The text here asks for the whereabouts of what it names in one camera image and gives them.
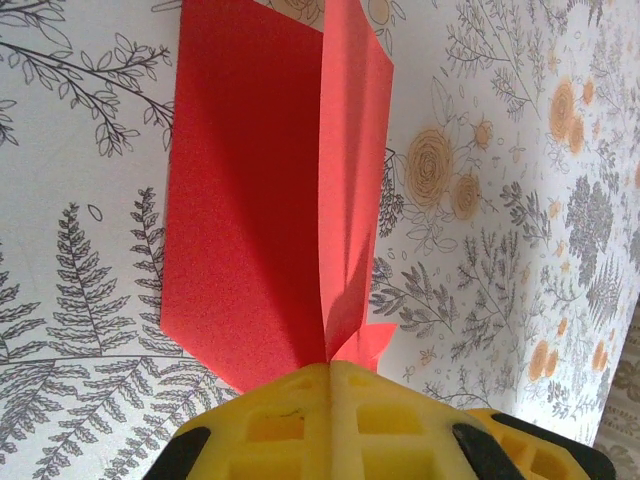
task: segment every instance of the red paper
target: red paper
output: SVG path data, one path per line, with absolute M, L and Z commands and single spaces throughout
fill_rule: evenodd
M 161 325 L 241 391 L 344 342 L 366 364 L 388 341 L 388 328 L 386 338 L 353 333 L 366 310 L 391 66 L 357 0 L 328 1 L 327 17 L 323 58 L 321 33 L 251 0 L 183 2 Z

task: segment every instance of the black rubber pad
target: black rubber pad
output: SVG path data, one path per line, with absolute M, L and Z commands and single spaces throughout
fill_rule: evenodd
M 616 469 L 613 463 L 611 463 L 611 460 L 595 448 L 587 447 L 586 445 L 582 445 L 581 443 L 527 423 L 506 413 L 494 413 L 491 418 L 502 425 L 515 428 L 516 430 L 565 448 L 571 456 L 575 458 L 576 462 L 580 464 L 591 480 L 616 479 Z
M 452 430 L 478 480 L 525 480 L 491 435 L 467 423 L 456 423 Z
M 171 439 L 143 480 L 187 480 L 209 435 L 208 428 L 197 427 Z

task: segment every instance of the red paper fold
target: red paper fold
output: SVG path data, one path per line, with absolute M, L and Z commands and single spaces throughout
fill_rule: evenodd
M 251 0 L 183 2 L 161 326 L 241 391 L 388 341 L 353 334 L 391 66 L 357 0 L 326 8 L 323 56 L 321 33 Z

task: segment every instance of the folded red paper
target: folded red paper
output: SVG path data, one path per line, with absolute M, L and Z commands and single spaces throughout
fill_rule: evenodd
M 161 326 L 241 391 L 392 331 L 364 325 L 392 67 L 358 0 L 326 9 L 183 2 Z

